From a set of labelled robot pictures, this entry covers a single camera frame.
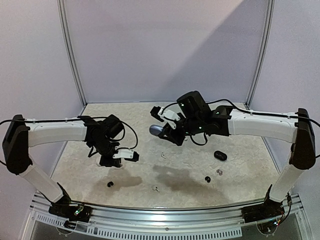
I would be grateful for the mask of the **blue earbud charging case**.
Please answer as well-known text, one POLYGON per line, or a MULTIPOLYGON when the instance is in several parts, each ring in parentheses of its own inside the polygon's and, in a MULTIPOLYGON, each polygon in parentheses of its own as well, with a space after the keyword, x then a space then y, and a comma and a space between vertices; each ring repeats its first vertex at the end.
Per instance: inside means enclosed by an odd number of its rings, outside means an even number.
POLYGON ((161 135, 162 132, 163 132, 163 130, 164 130, 164 128, 163 128, 162 126, 160 126, 160 125, 155 125, 155 124, 153 124, 153 125, 151 125, 151 126, 149 127, 149 133, 150 133, 151 135, 153 135, 153 136, 156 136, 156 137, 158 137, 159 135, 161 135))

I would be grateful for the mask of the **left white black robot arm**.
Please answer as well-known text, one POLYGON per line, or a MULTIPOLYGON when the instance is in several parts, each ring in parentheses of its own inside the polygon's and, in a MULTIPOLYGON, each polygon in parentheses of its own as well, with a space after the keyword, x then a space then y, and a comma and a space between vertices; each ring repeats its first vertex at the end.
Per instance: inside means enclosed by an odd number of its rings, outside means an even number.
POLYGON ((114 115, 107 117, 78 116, 67 119, 26 119, 15 115, 9 121, 2 141, 3 164, 7 170, 29 182, 41 192, 63 216, 74 213, 74 205, 63 187, 52 180, 34 160, 31 149, 66 142, 82 142, 89 156, 98 154, 102 167, 120 167, 121 149, 116 136, 124 130, 114 115))

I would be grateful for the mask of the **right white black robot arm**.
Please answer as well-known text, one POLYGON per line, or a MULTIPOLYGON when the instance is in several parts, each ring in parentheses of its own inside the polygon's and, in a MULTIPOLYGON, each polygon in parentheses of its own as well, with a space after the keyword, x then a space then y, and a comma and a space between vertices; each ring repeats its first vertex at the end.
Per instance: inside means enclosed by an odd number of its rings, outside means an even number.
POLYGON ((163 127, 150 127, 152 135, 181 146, 185 137, 203 134, 229 137, 248 135, 282 140, 291 144, 288 164, 279 178, 272 184, 259 206, 262 218, 269 218, 278 210, 287 193, 292 189, 302 173, 316 163, 315 134, 308 111, 299 108, 296 112, 273 113, 246 110, 232 102, 219 105, 215 109, 205 102, 199 91, 190 91, 179 97, 175 104, 180 112, 168 106, 155 106, 150 114, 163 122, 163 127))

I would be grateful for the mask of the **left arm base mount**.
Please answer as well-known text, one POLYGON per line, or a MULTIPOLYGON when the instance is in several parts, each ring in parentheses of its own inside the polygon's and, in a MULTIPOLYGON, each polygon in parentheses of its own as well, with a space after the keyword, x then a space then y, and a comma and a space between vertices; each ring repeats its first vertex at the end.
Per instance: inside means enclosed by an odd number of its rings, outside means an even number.
POLYGON ((52 215, 66 218, 70 222, 88 223, 93 208, 82 203, 70 203, 68 201, 58 201, 51 203, 48 212, 52 215))

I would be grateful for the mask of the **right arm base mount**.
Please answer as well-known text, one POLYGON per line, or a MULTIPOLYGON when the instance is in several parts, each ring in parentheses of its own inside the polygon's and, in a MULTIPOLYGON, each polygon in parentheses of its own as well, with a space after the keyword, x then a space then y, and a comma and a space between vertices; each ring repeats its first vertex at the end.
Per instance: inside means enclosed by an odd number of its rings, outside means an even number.
POLYGON ((265 200, 263 203, 246 206, 241 209, 241 216, 245 223, 281 217, 284 213, 283 202, 276 202, 270 199, 265 200))

